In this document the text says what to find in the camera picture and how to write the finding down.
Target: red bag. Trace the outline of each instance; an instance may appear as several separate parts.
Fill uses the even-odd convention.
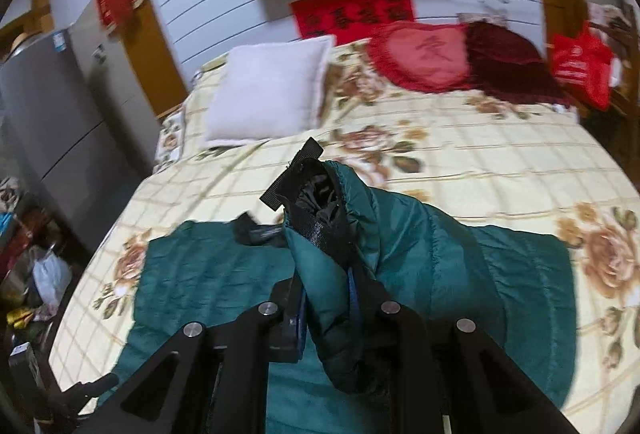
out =
[[[553,76],[577,100],[600,110],[609,108],[613,52],[589,32],[586,22],[577,39],[554,35]]]

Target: floral bedsheet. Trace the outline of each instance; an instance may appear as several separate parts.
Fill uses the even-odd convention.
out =
[[[323,158],[350,165],[371,186],[404,192],[465,224],[563,240],[572,253],[578,329],[562,410],[581,433],[616,431],[640,384],[640,198],[572,114],[480,91],[401,90],[375,74],[355,43],[335,49],[320,129],[201,150],[201,118],[223,63],[209,64],[186,101],[182,158],[140,184],[72,296],[49,358],[62,389],[116,363],[149,240],[185,220],[226,221],[246,210],[263,223],[280,221],[282,211],[258,198],[313,136]]]

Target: pillow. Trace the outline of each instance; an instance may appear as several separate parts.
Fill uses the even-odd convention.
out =
[[[569,101],[540,56],[522,35],[487,22],[466,27],[472,80],[486,94],[512,104]]]
[[[437,93],[469,88],[465,27],[399,21],[380,27],[367,53],[377,71],[396,86]]]
[[[205,146],[284,138],[319,127],[333,35],[233,48],[204,118]]]

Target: silver bolt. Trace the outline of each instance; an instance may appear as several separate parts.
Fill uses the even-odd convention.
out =
[[[278,311],[278,305],[275,302],[263,302],[258,306],[258,311],[268,317]]]
[[[456,327],[463,333],[473,333],[476,330],[476,323],[470,319],[460,319],[456,322]]]
[[[388,300],[382,303],[380,309],[387,315],[395,315],[400,311],[400,305],[395,300]]]
[[[202,324],[199,322],[189,322],[182,328],[182,332],[189,338],[197,337],[202,332]]]

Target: white plastic bag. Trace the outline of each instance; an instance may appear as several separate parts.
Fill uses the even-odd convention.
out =
[[[33,267],[33,280],[47,308],[46,314],[50,317],[55,316],[66,287],[71,282],[71,268],[56,254],[48,252],[44,258],[36,261]]]

